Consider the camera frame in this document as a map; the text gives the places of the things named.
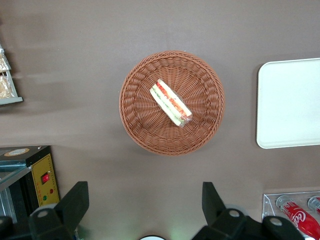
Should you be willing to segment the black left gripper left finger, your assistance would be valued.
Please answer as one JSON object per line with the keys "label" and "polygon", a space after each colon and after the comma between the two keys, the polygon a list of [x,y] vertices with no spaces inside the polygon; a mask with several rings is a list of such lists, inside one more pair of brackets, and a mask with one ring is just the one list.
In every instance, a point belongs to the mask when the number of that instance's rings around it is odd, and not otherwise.
{"label": "black left gripper left finger", "polygon": [[55,205],[37,209],[28,219],[33,240],[72,240],[90,205],[86,181],[77,182]]}

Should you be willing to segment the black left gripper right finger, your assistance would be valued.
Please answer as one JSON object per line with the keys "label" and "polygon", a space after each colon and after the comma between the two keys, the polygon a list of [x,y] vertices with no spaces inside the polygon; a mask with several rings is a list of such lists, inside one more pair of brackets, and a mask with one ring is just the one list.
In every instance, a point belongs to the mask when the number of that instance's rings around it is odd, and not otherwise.
{"label": "black left gripper right finger", "polygon": [[262,240],[261,223],[236,208],[227,208],[212,182],[202,183],[202,211],[207,225],[194,240]]}

